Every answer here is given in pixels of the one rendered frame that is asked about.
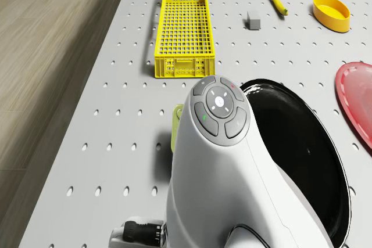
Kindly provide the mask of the banana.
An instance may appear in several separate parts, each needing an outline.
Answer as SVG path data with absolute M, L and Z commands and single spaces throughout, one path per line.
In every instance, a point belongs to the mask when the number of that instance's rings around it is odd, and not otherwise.
M 281 15 L 288 16 L 288 9 L 282 4 L 280 0 L 273 0 L 273 3 Z

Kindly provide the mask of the yellow bowl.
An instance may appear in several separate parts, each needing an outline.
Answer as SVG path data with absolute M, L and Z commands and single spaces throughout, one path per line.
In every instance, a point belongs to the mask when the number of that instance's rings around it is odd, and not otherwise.
M 350 30 L 350 10 L 340 0 L 313 0 L 313 14 L 332 31 L 347 33 Z

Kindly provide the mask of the grey cube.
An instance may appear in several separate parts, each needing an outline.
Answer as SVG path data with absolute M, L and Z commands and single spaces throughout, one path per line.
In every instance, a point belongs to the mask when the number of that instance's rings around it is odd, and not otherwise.
M 247 20 L 250 30 L 260 30 L 261 29 L 261 20 L 257 11 L 249 10 L 247 11 Z

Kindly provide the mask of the red plate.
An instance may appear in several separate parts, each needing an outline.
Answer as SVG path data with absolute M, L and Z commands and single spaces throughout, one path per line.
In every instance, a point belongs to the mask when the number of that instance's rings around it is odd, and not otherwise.
M 335 74 L 334 87 L 344 119 L 372 157 L 372 65 L 343 64 Z

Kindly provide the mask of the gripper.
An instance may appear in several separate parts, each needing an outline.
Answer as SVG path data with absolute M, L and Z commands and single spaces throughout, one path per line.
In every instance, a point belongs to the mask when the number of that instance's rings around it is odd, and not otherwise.
M 133 216 L 110 236 L 108 248 L 167 248 L 163 220 Z

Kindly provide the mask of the flat-sided can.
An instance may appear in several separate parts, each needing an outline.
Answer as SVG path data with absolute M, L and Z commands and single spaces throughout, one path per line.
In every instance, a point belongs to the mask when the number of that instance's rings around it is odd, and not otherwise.
M 171 132 L 171 151 L 174 152 L 176 137 L 177 137 L 177 129 L 181 117 L 181 113 L 183 110 L 184 105 L 176 105 L 173 110 L 172 116 L 172 132 Z

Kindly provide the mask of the black plate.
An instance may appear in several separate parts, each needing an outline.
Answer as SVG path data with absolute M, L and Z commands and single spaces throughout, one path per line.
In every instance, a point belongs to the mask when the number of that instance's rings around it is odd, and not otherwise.
M 351 198 L 342 160 L 329 133 L 310 106 L 286 86 L 258 78 L 240 88 L 252 106 L 270 156 L 312 206 L 334 248 L 344 248 Z

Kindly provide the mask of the yellow basket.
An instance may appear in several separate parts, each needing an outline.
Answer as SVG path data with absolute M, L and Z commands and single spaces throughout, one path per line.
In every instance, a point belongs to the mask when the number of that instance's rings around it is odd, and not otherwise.
M 215 74 L 208 0 L 162 0 L 154 58 L 156 78 Z

